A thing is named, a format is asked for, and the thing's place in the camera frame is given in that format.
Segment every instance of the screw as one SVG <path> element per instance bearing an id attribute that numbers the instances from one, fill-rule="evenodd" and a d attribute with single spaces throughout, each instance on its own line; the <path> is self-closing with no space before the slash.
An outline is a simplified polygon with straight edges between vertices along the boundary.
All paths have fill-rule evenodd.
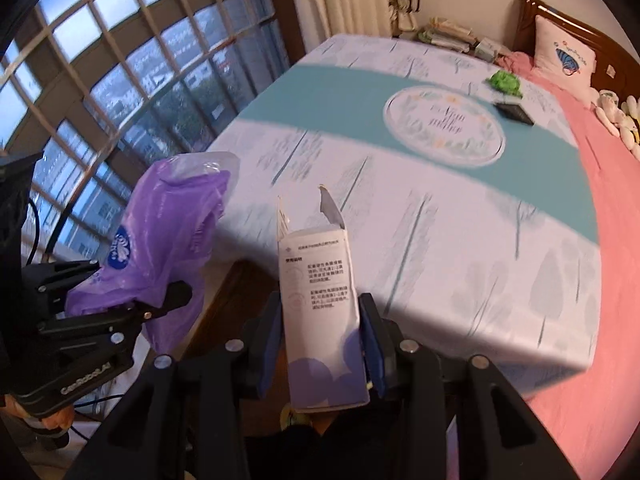
<path id="1" fill-rule="evenodd" d="M 164 370 L 173 364 L 174 360 L 170 355 L 163 354 L 159 355 L 154 359 L 154 366 L 159 370 Z"/>
<path id="2" fill-rule="evenodd" d="M 471 364 L 480 370 L 486 370 L 489 367 L 489 359 L 483 355 L 474 355 L 471 358 Z"/>
<path id="3" fill-rule="evenodd" d="M 225 343 L 225 349 L 228 352 L 239 352 L 244 348 L 244 343 L 241 339 L 230 339 Z"/>
<path id="4" fill-rule="evenodd" d="M 418 343 L 413 339 L 404 339 L 400 342 L 400 349 L 403 352 L 413 354 L 418 351 L 418 348 L 420 348 L 420 345 L 418 345 Z"/>
<path id="5" fill-rule="evenodd" d="M 111 334 L 111 342 L 114 345 L 118 345 L 124 341 L 124 334 L 122 332 L 116 332 Z"/>

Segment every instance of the purple package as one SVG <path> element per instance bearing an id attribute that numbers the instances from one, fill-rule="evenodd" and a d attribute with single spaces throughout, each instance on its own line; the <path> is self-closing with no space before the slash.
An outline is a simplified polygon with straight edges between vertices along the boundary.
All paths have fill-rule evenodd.
<path id="1" fill-rule="evenodd" d="M 184 280 L 191 301 L 145 323 L 158 353 L 171 351 L 202 310 L 200 273 L 216 223 L 235 187 L 239 159 L 227 152 L 187 153 L 153 164 L 138 181 L 103 266 L 66 297 L 65 312 L 102 312 L 133 299 L 160 307 L 166 287 Z"/>

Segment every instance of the pink blanket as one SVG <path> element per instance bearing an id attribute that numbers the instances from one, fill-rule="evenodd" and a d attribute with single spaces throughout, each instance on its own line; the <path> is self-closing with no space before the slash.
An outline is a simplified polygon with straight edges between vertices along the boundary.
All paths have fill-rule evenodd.
<path id="1" fill-rule="evenodd" d="M 640 162 L 571 94 L 531 72 L 516 52 L 504 68 L 562 106 L 580 149 L 598 221 L 602 309 L 593 367 L 530 405 L 582 480 L 600 480 L 640 421 Z"/>

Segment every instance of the stuffed toy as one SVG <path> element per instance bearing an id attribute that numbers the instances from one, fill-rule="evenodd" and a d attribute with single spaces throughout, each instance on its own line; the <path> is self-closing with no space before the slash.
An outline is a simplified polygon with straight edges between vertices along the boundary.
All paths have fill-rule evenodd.
<path id="1" fill-rule="evenodd" d="M 633 156 L 640 160 L 640 123 L 638 123 L 638 102 L 633 96 L 626 98 L 618 108 L 618 99 L 613 92 L 600 93 L 600 106 L 596 115 L 609 133 L 619 137 Z"/>

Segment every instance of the headboard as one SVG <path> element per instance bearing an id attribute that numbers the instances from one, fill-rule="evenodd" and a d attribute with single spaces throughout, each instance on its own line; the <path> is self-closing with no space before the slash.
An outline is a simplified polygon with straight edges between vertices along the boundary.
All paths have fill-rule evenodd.
<path id="1" fill-rule="evenodd" d="M 537 15 L 554 22 L 595 51 L 596 72 L 591 77 L 591 86 L 597 90 L 613 90 L 621 101 L 629 95 L 640 96 L 640 64 L 631 54 L 596 28 L 555 10 L 541 0 L 520 0 L 520 20 L 513 50 L 534 55 Z"/>

